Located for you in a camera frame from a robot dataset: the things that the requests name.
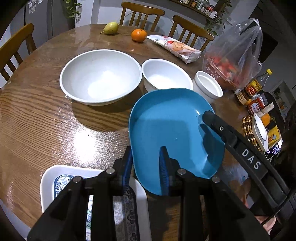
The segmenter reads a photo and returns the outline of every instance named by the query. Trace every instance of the mandarin orange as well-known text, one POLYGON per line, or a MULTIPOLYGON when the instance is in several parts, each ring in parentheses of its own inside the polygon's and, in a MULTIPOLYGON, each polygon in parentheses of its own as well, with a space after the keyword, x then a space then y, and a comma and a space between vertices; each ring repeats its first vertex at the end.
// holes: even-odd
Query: mandarin orange
POLYGON ((143 42, 147 38, 147 33, 143 29, 135 29, 131 33, 131 39, 136 42, 143 42))
POLYGON ((268 124, 270 123, 270 115, 267 113, 264 116, 261 117, 262 123, 265 127, 268 126, 268 124))

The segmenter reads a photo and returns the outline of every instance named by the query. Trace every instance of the large white bowl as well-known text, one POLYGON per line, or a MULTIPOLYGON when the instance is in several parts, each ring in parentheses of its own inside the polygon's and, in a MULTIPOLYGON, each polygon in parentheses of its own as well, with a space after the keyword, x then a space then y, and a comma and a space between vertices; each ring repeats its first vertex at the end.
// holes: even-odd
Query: large white bowl
POLYGON ((159 89, 185 88, 193 90, 189 75, 178 65, 163 59, 152 58, 142 64, 144 86, 148 92, 159 89))
POLYGON ((63 68, 59 84, 70 98, 87 105, 111 104, 142 79, 139 63, 126 53, 99 49, 80 54, 63 68))

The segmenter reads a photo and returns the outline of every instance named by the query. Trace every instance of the round table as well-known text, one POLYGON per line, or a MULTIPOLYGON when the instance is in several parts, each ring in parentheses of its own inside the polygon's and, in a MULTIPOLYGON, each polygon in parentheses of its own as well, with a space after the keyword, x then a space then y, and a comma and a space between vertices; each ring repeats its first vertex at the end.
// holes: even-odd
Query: round table
MULTIPOLYGON (((141 82, 132 93, 110 105, 78 103, 59 86, 59 75, 69 60, 94 49, 114 49, 131 55, 140 65, 150 58, 169 60, 191 78, 202 69, 202 58, 185 64, 148 39, 133 42, 130 33, 135 27, 120 26, 117 34, 104 35, 100 34, 104 26, 78 27, 44 43, 0 90, 0 199, 29 227, 42 214, 40 180, 45 170, 56 164, 111 167, 129 145, 129 115, 145 93, 141 82)), ((228 124, 241 129, 246 111, 233 93, 226 93, 212 107, 228 124)), ((223 165, 236 163, 226 151, 223 165)), ((152 240, 177 240, 180 198, 147 196, 152 240)))

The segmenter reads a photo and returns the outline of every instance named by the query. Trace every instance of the white dish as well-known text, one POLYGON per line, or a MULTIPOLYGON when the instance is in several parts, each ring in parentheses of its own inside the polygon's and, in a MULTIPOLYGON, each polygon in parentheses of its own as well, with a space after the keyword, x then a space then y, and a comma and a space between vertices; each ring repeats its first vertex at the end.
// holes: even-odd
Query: white dish
POLYGON ((259 118, 257 113, 254 113, 254 115, 253 115, 252 132, 253 132, 253 135, 256 138, 260 148, 263 151, 267 151, 268 150, 267 131, 262 123, 262 120, 259 118))
POLYGON ((223 96, 223 91, 218 82, 203 71, 198 71, 194 76, 193 91, 204 97, 210 104, 223 96))
MULTIPOLYGON (((54 200, 54 183, 58 177, 66 174, 70 176, 79 175, 85 178, 89 178, 97 176, 102 171, 103 170, 71 167, 65 165, 55 165, 47 169, 44 172, 40 183, 42 212, 44 212, 45 209, 54 200)), ((141 184, 133 177, 130 177, 129 186, 133 189, 136 195, 140 239, 143 241, 151 241, 152 239, 146 192, 141 184)))
POLYGON ((99 49, 82 53, 63 68, 59 84, 70 98, 107 105, 132 92, 142 79, 139 63, 126 53, 99 49))
POLYGON ((160 89, 185 88, 193 90, 189 75, 178 65, 152 58, 142 64, 144 86, 148 92, 160 89))

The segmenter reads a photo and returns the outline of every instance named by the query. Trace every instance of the shelf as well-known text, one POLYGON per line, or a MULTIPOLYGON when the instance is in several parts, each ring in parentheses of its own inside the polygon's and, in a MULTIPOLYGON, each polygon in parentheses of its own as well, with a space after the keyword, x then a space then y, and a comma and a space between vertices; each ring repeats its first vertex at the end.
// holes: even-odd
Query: shelf
POLYGON ((182 3, 182 2, 179 2, 177 0, 170 0, 171 2, 174 2, 174 3, 177 3, 177 4, 180 4, 180 5, 183 5, 184 7, 187 7, 193 11, 196 11, 197 13, 199 13, 200 15, 203 15, 204 17, 206 17, 207 19, 210 19, 210 20, 213 20, 212 18, 210 18, 210 16, 204 14, 203 12, 195 9, 194 7, 190 7, 188 4, 185 4, 185 3, 182 3))

